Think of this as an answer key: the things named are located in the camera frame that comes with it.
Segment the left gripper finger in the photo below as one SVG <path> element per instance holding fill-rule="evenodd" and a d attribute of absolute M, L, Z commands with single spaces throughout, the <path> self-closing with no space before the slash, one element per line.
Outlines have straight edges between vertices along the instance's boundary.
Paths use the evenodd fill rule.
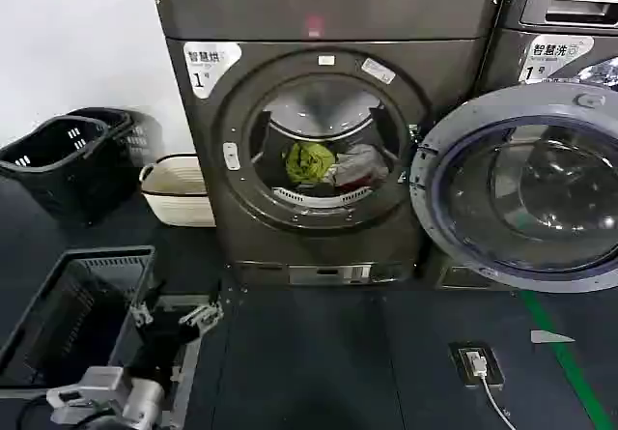
<path fill-rule="evenodd" d="M 182 343 L 190 343 L 213 330 L 223 319 L 220 301 L 200 304 L 178 321 Z"/>
<path fill-rule="evenodd" d="M 153 311 L 165 285 L 165 281 L 157 282 L 139 295 L 136 301 L 129 306 L 129 314 L 137 329 L 144 328 L 154 321 Z"/>

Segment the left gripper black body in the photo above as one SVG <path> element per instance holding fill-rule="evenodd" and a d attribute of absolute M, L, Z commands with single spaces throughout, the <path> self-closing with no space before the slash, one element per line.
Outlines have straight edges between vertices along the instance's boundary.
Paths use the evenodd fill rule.
<path fill-rule="evenodd" d="M 162 314 L 138 332 L 142 345 L 128 367 L 129 376 L 170 385 L 179 350 L 199 337 L 199 328 L 180 323 L 176 314 Z"/>

